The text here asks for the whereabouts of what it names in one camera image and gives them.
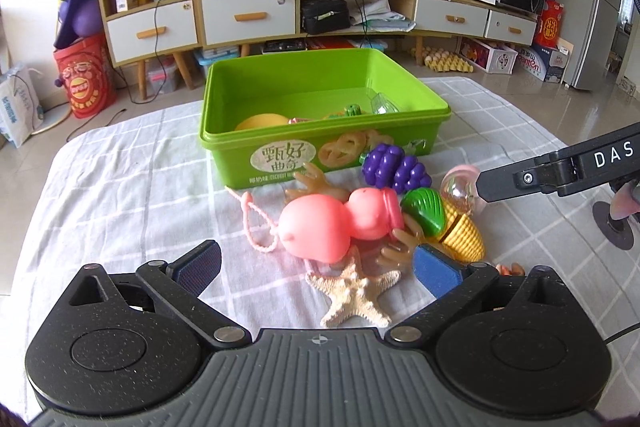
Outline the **yellow toy bowl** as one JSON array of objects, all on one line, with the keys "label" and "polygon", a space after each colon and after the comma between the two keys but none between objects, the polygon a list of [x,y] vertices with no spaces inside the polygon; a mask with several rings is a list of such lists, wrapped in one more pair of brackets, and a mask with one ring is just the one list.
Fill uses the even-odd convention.
[{"label": "yellow toy bowl", "polygon": [[265,113],[250,116],[241,121],[236,127],[236,131],[259,129],[267,127],[277,127],[288,124],[288,117],[279,114]]}]

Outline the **pink gourd toy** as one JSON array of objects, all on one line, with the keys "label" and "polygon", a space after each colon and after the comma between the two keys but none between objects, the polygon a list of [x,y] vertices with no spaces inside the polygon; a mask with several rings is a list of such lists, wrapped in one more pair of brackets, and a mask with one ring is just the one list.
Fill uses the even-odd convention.
[{"label": "pink gourd toy", "polygon": [[[345,258],[352,241],[373,242],[404,226],[399,197],[391,188],[363,187],[350,193],[346,202],[326,194],[309,194],[288,202],[278,221],[272,221],[254,204],[250,193],[227,193],[242,210],[243,232],[255,251],[272,253],[278,246],[300,259],[330,265]],[[250,233],[251,211],[265,220],[271,243],[260,245]]]}]

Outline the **white red cardboard box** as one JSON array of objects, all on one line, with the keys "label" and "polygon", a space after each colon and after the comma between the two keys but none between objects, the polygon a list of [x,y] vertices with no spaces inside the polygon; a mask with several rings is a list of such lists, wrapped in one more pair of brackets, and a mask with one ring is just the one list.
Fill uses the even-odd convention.
[{"label": "white red cardboard box", "polygon": [[518,52],[498,42],[462,37],[459,53],[483,72],[491,75],[511,75]]}]

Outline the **black bag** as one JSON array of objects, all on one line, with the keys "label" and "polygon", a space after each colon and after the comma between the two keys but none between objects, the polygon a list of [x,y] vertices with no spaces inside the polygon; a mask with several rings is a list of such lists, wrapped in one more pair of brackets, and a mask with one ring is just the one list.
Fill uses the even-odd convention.
[{"label": "black bag", "polygon": [[345,0],[303,0],[300,18],[302,31],[309,35],[350,27],[349,9]]}]

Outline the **clear storage box blue lid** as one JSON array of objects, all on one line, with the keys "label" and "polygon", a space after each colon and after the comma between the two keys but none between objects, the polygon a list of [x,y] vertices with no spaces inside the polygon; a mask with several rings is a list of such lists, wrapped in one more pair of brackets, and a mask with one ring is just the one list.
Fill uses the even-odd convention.
[{"label": "clear storage box blue lid", "polygon": [[230,58],[237,58],[240,56],[240,48],[238,46],[232,46],[231,48],[221,50],[202,50],[195,49],[193,51],[195,61],[200,66],[203,76],[207,77],[208,70],[217,62],[230,60]]}]

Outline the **purple plush toy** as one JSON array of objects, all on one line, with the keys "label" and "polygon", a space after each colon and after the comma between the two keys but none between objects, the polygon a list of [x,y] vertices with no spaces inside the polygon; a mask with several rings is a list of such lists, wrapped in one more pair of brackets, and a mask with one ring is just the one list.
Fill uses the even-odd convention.
[{"label": "purple plush toy", "polygon": [[99,0],[62,0],[58,8],[58,34],[54,47],[66,49],[78,39],[103,31]]}]

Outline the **red flat box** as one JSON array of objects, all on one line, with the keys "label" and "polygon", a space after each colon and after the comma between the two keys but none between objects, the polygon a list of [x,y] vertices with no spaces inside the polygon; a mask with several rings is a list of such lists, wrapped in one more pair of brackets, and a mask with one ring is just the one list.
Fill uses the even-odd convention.
[{"label": "red flat box", "polygon": [[308,50],[337,50],[353,49],[355,46],[345,37],[314,37],[307,38]]}]

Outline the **toy corn cob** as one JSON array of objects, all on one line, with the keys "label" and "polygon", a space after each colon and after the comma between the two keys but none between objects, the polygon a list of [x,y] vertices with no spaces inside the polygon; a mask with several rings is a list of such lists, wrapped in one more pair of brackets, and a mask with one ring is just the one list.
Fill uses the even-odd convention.
[{"label": "toy corn cob", "polygon": [[451,259],[466,265],[485,259],[483,237],[473,220],[432,188],[408,192],[400,207],[420,225],[425,238]]}]

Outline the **pink toy box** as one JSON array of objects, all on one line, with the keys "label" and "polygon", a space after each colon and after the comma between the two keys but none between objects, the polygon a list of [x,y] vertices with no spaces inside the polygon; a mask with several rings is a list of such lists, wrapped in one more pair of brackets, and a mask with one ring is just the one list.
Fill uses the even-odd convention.
[{"label": "pink toy box", "polygon": [[309,122],[309,121],[312,121],[312,119],[303,118],[303,117],[294,117],[288,120],[288,124],[303,124],[304,122]]}]

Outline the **clear pink ball toy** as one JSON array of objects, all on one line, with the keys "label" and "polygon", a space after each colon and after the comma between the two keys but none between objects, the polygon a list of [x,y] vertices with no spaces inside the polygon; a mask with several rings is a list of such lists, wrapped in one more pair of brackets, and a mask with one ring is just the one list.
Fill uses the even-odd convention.
[{"label": "clear pink ball toy", "polygon": [[472,165],[450,169],[442,178],[440,196],[462,213],[479,215],[487,205],[477,192],[476,181],[479,176],[480,170]]}]

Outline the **orange toy pumpkin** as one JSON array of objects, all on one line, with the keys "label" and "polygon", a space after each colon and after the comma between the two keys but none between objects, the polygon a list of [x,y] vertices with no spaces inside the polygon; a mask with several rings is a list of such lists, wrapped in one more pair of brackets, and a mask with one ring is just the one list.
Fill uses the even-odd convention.
[{"label": "orange toy pumpkin", "polygon": [[356,116],[364,116],[364,115],[370,115],[370,114],[371,114],[370,109],[363,109],[358,104],[349,104],[344,108],[342,108],[341,110],[338,110],[337,112],[329,113],[328,115],[326,115],[326,119],[356,117]]}]

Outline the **green plastic bin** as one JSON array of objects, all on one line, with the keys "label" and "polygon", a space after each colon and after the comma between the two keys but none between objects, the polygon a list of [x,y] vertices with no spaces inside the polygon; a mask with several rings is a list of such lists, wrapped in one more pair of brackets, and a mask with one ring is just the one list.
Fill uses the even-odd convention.
[{"label": "green plastic bin", "polygon": [[[326,119],[349,104],[371,110],[378,92],[400,112]],[[235,130],[265,113],[312,121]],[[356,167],[380,143],[426,155],[450,115],[443,98],[377,50],[262,54],[209,69],[200,141],[223,184],[249,188],[291,180],[307,162],[324,172]]]}]

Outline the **red printed bucket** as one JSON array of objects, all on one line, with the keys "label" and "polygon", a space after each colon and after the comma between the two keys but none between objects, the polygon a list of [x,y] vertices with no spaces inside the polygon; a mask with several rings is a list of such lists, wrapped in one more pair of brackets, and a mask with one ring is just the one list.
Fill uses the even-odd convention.
[{"label": "red printed bucket", "polygon": [[96,116],[115,102],[112,63],[103,32],[79,39],[53,56],[58,83],[65,89],[76,118]]}]

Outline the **white paper bag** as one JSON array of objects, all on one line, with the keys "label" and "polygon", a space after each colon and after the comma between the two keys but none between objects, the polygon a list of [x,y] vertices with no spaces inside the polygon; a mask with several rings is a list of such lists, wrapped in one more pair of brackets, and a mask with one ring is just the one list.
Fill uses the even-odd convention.
[{"label": "white paper bag", "polygon": [[32,84],[30,69],[23,63],[11,67],[1,76],[1,134],[20,148],[43,124],[43,108]]}]

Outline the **long wooden tv cabinet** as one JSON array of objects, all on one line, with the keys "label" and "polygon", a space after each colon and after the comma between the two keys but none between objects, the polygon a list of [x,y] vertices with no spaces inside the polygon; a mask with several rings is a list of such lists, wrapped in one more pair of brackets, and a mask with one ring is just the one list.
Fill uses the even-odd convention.
[{"label": "long wooden tv cabinet", "polygon": [[[310,36],[303,8],[314,0],[195,0],[198,42],[205,49]],[[471,0],[343,0],[349,25],[318,37],[470,37],[528,46],[537,17]]]}]

